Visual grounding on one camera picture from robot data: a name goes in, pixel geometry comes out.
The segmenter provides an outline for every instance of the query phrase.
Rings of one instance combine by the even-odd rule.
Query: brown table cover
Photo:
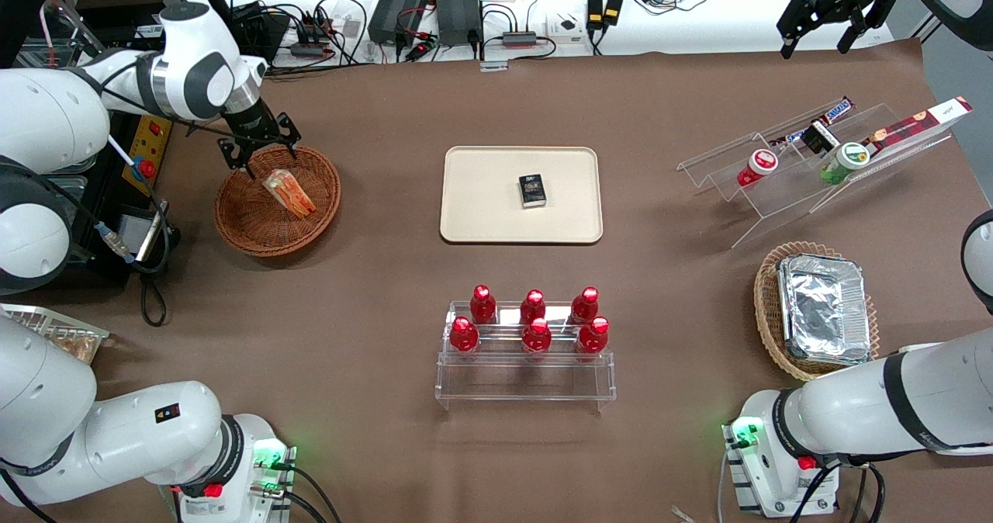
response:
[[[198,380],[224,412],[265,417],[300,446],[300,466],[345,523],[655,523],[677,521],[674,504],[715,521],[720,423],[751,393],[798,385],[763,349],[752,305],[756,266],[783,241],[827,244],[862,265],[884,352],[990,324],[958,258],[965,227],[986,204],[954,141],[886,184],[734,251],[751,217],[675,171],[837,96],[863,109],[886,102],[900,117],[933,106],[915,41],[788,62],[576,57],[493,74],[469,62],[369,66],[267,81],[264,95],[341,173],[341,209],[325,236],[289,260],[227,247],[213,228],[227,175],[216,135],[184,138],[180,127],[158,185],[184,237],[162,285],[171,322],[143,324],[136,278],[124,293],[24,297],[120,335],[96,357],[102,398]],[[443,160],[466,144],[593,148],[603,239],[444,243]],[[598,286],[616,402],[602,414],[583,403],[453,404],[446,413],[433,396],[443,315],[481,282],[500,300],[531,287],[571,300]],[[882,463],[884,521],[988,521],[987,464],[929,453]],[[842,480],[841,511],[817,521],[847,521],[858,474]],[[298,491],[319,505],[305,484]],[[725,494],[728,521],[759,521],[737,512],[730,485]],[[143,480],[47,511],[63,523],[171,521]],[[308,519],[296,509],[293,517]],[[33,516],[3,503],[0,520]]]

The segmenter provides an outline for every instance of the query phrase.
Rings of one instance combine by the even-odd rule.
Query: acrylic display rack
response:
[[[822,166],[829,162],[831,153],[815,156],[804,141],[800,140],[770,147],[770,141],[804,130],[815,117],[822,116],[838,103],[841,103],[840,99],[802,113],[779,126],[735,139],[713,151],[681,162],[676,167],[677,171],[686,172],[696,187],[713,185],[724,201],[730,202],[741,196],[740,199],[744,199],[758,216],[751,228],[731,248],[737,248],[745,241],[814,213],[830,202],[840,201],[861,189],[871,187],[900,172],[911,162],[909,159],[917,158],[923,151],[951,138],[948,127],[954,121],[884,149],[873,157],[868,166],[852,173],[838,185],[830,185],[820,179]],[[848,116],[836,121],[830,126],[830,130],[841,142],[861,142],[875,131],[891,126],[898,120],[900,117],[890,110],[890,106],[879,105],[864,112],[850,110]],[[741,187],[738,185],[738,172],[745,167],[752,152],[760,148],[770,148],[776,153],[780,165],[769,176]]]
[[[452,400],[589,400],[603,410],[617,399],[614,353],[579,354],[573,344],[580,326],[568,323],[571,303],[549,301],[545,319],[552,333],[548,352],[521,350],[521,303],[497,303],[493,324],[478,324],[479,346],[460,352],[448,340],[452,321],[469,314],[469,301],[450,304],[438,352],[435,399],[449,409]]]

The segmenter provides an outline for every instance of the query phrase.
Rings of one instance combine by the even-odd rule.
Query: red button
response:
[[[797,464],[801,466],[801,470],[817,469],[817,459],[811,456],[798,457]]]
[[[138,163],[138,171],[145,179],[152,179],[155,176],[155,165],[149,160],[142,160]]]

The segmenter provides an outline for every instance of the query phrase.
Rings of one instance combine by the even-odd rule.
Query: power supply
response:
[[[483,28],[479,23],[479,0],[435,0],[438,9],[439,42],[445,46],[460,43],[482,43]]]
[[[428,0],[379,0],[369,20],[369,39],[376,43],[395,43],[396,35],[403,34],[407,45],[412,45],[413,36],[404,32],[403,28],[416,31],[424,11],[400,13],[408,9],[423,9],[427,4]]]

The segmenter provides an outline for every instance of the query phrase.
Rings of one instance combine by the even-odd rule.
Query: yellow panel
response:
[[[162,165],[162,153],[166,149],[166,144],[169,142],[169,134],[173,130],[173,123],[167,119],[161,119],[156,116],[141,116],[138,121],[138,130],[135,130],[134,141],[131,142],[131,148],[128,150],[128,155],[131,158],[142,158],[143,160],[148,160],[153,165],[155,165],[155,175],[148,179],[148,183],[155,186],[155,180],[159,177],[159,167]],[[121,174],[125,180],[134,187],[138,188],[138,191],[148,195],[148,189],[145,184],[139,182],[134,178],[134,174],[131,173],[131,168],[124,168],[124,173]]]

